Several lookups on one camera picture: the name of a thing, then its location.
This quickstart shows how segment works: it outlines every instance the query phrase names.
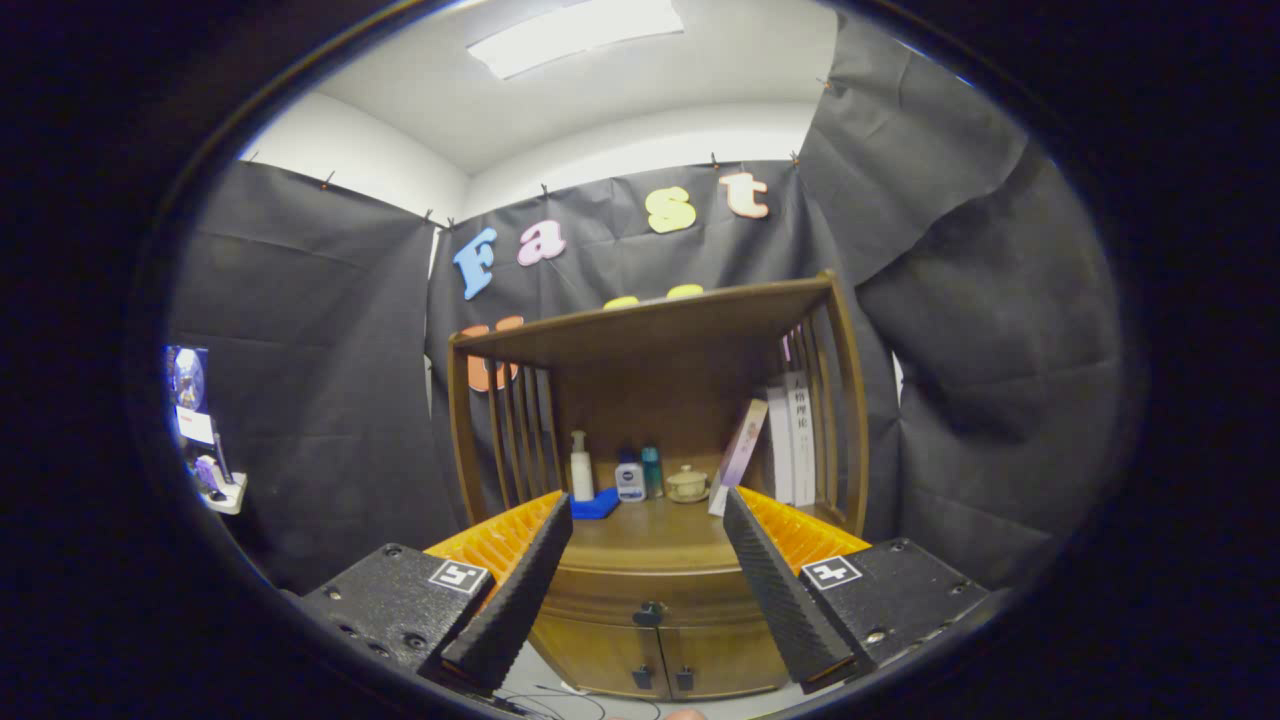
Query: wooden shelf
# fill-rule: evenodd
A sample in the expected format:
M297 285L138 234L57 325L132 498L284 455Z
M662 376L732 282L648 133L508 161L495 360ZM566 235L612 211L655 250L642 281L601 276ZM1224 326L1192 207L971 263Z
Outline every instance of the wooden shelf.
M562 568L634 573L737 569L724 524L707 502L622 502L603 520L575 520Z
M658 447L664 478L685 464L714 477L748 400L790 369L805 372L814 428L817 505L801 510L861 530L865 398L849 307L829 270L458 333L449 345L453 448L472 523L492 516L499 496L511 509L567 491L575 429L586 432L596 492L613 484L618 450L646 445ZM492 389L472 389L481 373ZM477 420L488 420L485 448ZM763 484L764 462L756 451L744 486ZM660 607L655 628L636 621L649 603ZM576 520L530 642L570 684L599 692L709 698L787 682L723 520L705 501L649 498ZM686 665L698 678L687 691L675 680ZM653 673L646 687L632 675L641 666Z
M468 355L538 368L562 368L635 355L641 348L776 341L831 292L826 277L762 283L611 310L589 310L538 320L477 337L453 347Z

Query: book spine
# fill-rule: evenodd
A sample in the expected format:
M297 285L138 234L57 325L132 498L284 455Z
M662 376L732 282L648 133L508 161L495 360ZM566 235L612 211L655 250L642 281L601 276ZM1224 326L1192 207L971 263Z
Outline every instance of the book spine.
M753 400L733 433L733 439L724 451L721 470L717 471L717 482L713 486L710 503L707 512L724 516L724 503L728 500L728 488L742 482L742 474L751 461L751 451L755 450L755 441L760 434L764 418L769 411L769 405L763 400Z
M808 378L801 372L786 374L787 410L791 416L791 462L795 468L795 503L813 505L817 501L817 478L813 447L813 406L809 398Z
M795 471L791 466L791 410L787 389L772 386L765 389L769 404L769 448L773 454L773 500L795 505Z

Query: ceiling light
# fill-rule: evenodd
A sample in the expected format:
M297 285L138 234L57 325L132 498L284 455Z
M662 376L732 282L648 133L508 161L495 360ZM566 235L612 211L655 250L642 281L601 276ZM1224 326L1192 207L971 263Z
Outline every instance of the ceiling light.
M509 27L467 51L507 79L591 47L684 29L671 0L588 0Z

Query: white wall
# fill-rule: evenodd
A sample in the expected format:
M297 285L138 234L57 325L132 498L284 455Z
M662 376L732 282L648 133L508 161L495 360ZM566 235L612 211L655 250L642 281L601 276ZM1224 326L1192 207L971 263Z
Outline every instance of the white wall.
M471 178L458 218L548 190L673 165L786 160L800 151L815 102L687 108L600 126L534 147Z
M462 218L467 176L387 123L340 100L310 92L244 147L253 158L376 197L431 219Z

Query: letter f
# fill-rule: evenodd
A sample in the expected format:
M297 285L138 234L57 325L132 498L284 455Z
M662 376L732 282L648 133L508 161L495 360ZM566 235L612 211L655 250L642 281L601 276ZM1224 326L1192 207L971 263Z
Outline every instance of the letter f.
M485 272L485 268L493 266L493 247L489 247L489 243L497 238L495 229L485 228L453 256L453 264L462 272L462 282L466 283L463 300L475 297L493 279L493 273Z

